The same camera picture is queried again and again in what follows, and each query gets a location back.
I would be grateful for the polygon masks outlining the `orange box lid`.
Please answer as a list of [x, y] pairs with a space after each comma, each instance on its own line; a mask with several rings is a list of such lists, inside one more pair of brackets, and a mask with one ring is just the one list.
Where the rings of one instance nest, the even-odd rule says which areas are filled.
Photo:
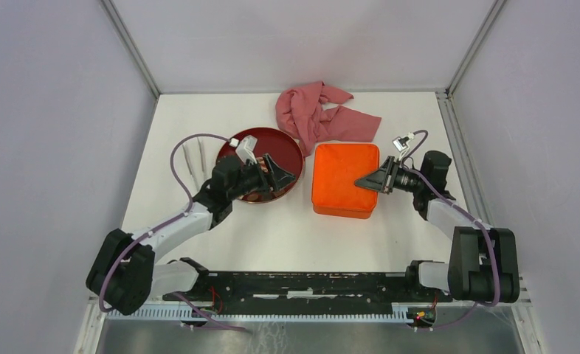
[[368, 207], [378, 202], [378, 193], [354, 185], [355, 180], [377, 170], [379, 148], [374, 144], [327, 143], [314, 154], [312, 204]]

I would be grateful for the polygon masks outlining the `round dark red plate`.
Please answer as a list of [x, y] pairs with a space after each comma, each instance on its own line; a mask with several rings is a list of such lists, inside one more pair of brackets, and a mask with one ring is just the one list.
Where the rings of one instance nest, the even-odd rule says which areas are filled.
[[294, 174], [296, 179], [279, 192], [264, 194], [254, 192], [243, 196], [241, 200], [251, 204], [262, 204], [282, 198], [294, 188], [303, 174], [305, 159], [299, 145], [287, 133], [267, 127], [249, 128], [236, 133], [233, 138], [242, 140], [246, 136], [253, 136], [258, 140], [255, 146], [257, 157], [268, 153], [277, 165]]

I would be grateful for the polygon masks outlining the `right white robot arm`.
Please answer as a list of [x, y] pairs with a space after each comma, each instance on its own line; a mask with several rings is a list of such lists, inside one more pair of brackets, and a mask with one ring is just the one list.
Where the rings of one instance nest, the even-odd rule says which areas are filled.
[[403, 289], [409, 299], [421, 301], [437, 289], [453, 299], [487, 306], [514, 303], [520, 295], [515, 235], [482, 222], [458, 205], [446, 189], [451, 163], [436, 150], [424, 154], [418, 170], [389, 156], [354, 184], [382, 194], [411, 193], [414, 210], [451, 241], [447, 262], [414, 260], [407, 267]]

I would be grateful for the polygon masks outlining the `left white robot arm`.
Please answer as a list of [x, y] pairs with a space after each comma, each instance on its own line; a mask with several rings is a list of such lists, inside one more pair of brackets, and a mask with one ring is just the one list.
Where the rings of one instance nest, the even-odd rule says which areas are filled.
[[174, 216], [146, 229], [127, 233], [115, 229], [106, 235], [86, 278], [86, 287], [98, 295], [103, 312], [130, 315], [150, 297], [182, 292], [203, 299], [209, 281], [184, 261], [159, 265], [167, 253], [196, 235], [215, 228], [232, 212], [233, 201], [251, 194], [279, 192], [296, 181], [266, 153], [243, 163], [226, 156], [214, 166], [192, 201]]

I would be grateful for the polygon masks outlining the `orange chocolate box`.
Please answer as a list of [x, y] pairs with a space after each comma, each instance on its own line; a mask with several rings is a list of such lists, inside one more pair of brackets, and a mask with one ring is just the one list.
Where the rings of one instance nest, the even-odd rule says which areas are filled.
[[328, 215], [343, 218], [355, 218], [355, 219], [368, 219], [373, 210], [376, 208], [376, 204], [371, 204], [369, 206], [325, 206], [314, 204], [313, 211], [320, 215]]

